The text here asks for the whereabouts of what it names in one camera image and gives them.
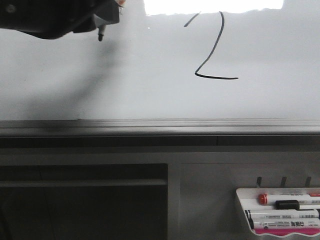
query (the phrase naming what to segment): whiteboard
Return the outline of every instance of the whiteboard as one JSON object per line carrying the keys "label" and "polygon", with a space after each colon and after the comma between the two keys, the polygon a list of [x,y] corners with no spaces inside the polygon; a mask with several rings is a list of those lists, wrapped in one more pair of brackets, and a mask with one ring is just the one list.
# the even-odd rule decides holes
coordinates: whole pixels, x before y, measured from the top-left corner
{"label": "whiteboard", "polygon": [[95,31],[42,40],[1,29],[0,121],[320,119],[320,1],[218,9],[224,31],[200,72],[232,81],[194,75],[218,36],[217,9],[149,14],[146,3],[127,0],[103,42]]}

